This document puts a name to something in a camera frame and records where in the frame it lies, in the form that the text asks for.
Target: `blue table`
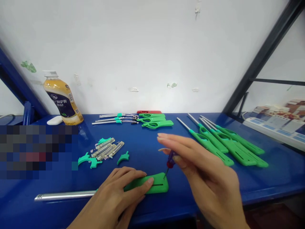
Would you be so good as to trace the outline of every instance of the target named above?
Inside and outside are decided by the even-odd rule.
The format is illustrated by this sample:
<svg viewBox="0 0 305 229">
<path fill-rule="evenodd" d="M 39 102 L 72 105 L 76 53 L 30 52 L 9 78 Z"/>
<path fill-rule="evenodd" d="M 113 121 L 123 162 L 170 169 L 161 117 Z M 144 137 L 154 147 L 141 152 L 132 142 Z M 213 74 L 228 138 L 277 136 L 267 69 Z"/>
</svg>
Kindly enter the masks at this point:
<svg viewBox="0 0 305 229">
<path fill-rule="evenodd" d="M 197 119 L 200 114 L 193 114 Z M 239 122 L 220 113 L 203 114 L 222 127 L 236 131 L 245 139 L 265 150 L 261 158 L 269 163 L 268 168 L 240 165 L 231 155 L 240 180 L 240 189 L 244 205 L 274 198 L 284 197 L 305 190 L 305 157 L 274 142 L 269 137 L 243 126 Z M 35 125 L 45 125 L 53 116 L 43 118 Z M 125 145 L 113 160 L 104 161 L 96 169 L 90 169 L 83 163 L 79 166 L 77 178 L 58 177 L 40 180 L 2 180 L 0 181 L 0 225 L 4 228 L 27 227 L 65 228 L 81 211 L 88 199 L 48 202 L 34 202 L 41 193 L 95 190 L 107 178 L 116 165 L 120 155 L 129 151 L 129 161 L 122 161 L 119 167 L 129 166 L 153 175 L 166 171 L 167 156 L 158 149 L 157 133 L 164 132 L 192 137 L 176 120 L 179 117 L 194 131 L 195 123 L 187 114 L 166 114 L 167 120 L 174 122 L 173 127 L 151 130 L 138 125 L 103 124 L 92 126 L 98 115 L 84 115 L 85 121 L 79 125 L 79 157 L 83 156 L 101 138 L 114 137 L 124 141 Z M 198 208 L 192 197 L 191 189 L 180 169 L 175 166 L 168 173 L 169 191 L 167 193 L 147 195 L 136 209 L 131 225 L 160 223 L 194 215 Z"/>
</svg>

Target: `plastic bottle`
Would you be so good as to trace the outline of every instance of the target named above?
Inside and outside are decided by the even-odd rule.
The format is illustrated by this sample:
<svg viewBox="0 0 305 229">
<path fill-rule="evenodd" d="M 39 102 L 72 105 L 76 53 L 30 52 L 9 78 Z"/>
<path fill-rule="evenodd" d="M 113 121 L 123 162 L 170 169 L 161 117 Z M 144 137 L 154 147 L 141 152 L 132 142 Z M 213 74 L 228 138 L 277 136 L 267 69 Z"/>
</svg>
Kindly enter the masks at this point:
<svg viewBox="0 0 305 229">
<path fill-rule="evenodd" d="M 58 78 L 56 71 L 43 71 L 47 78 L 44 89 L 57 106 L 66 125 L 78 125 L 84 121 L 79 112 L 69 86 Z"/>
</svg>

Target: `fingernail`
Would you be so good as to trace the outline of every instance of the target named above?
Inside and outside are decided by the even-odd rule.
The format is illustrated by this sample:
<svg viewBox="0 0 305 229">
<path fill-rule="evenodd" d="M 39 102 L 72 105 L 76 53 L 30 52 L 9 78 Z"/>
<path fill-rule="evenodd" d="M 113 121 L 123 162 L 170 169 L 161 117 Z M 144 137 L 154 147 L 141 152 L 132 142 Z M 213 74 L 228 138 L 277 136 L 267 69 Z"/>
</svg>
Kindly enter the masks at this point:
<svg viewBox="0 0 305 229">
<path fill-rule="evenodd" d="M 158 136 L 160 138 L 167 138 L 167 134 L 164 134 L 164 133 L 158 133 Z"/>
<path fill-rule="evenodd" d="M 173 156 L 173 160 L 180 167 L 182 167 L 182 168 L 186 167 L 186 164 L 185 164 L 184 160 L 180 156 Z"/>
<path fill-rule="evenodd" d="M 159 152 L 165 150 L 165 149 L 169 149 L 169 148 L 161 148 L 161 149 L 158 149 Z"/>
<path fill-rule="evenodd" d="M 149 184 L 153 184 L 153 177 L 151 177 L 151 178 L 148 179 L 148 183 L 149 183 Z"/>
<path fill-rule="evenodd" d="M 157 140 L 158 140 L 158 141 L 162 141 L 162 140 L 165 140 L 165 138 L 157 137 Z"/>
</svg>

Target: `screwdriver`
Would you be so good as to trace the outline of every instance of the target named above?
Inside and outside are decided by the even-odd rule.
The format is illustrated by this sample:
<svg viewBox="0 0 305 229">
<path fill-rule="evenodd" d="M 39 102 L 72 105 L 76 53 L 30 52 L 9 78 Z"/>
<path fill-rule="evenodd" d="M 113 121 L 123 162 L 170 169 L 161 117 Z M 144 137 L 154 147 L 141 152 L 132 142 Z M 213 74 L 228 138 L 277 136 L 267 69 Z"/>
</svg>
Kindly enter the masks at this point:
<svg viewBox="0 0 305 229">
<path fill-rule="evenodd" d="M 167 170 L 166 170 L 166 173 L 165 173 L 165 176 L 164 176 L 163 180 L 165 179 L 168 170 L 172 169 L 174 167 L 174 165 L 176 164 L 175 161 L 173 160 L 173 156 L 177 156 L 177 155 L 178 154 L 173 150 L 171 150 L 171 152 L 169 153 L 167 163 L 166 163 Z"/>
</svg>

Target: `red screwdriver handle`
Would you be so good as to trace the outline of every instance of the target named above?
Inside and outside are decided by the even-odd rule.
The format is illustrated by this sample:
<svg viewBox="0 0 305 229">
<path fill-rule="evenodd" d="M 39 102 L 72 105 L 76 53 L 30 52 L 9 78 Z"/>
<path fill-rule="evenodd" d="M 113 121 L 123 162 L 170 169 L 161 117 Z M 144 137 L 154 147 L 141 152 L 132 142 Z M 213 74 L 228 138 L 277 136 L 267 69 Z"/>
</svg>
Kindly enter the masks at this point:
<svg viewBox="0 0 305 229">
<path fill-rule="evenodd" d="M 168 160 L 166 163 L 166 165 L 169 169 L 172 169 L 174 167 L 174 165 L 176 164 L 175 161 L 173 160 L 173 156 L 177 156 L 177 155 L 178 154 L 173 150 L 171 150 L 171 152 L 169 153 Z"/>
</svg>

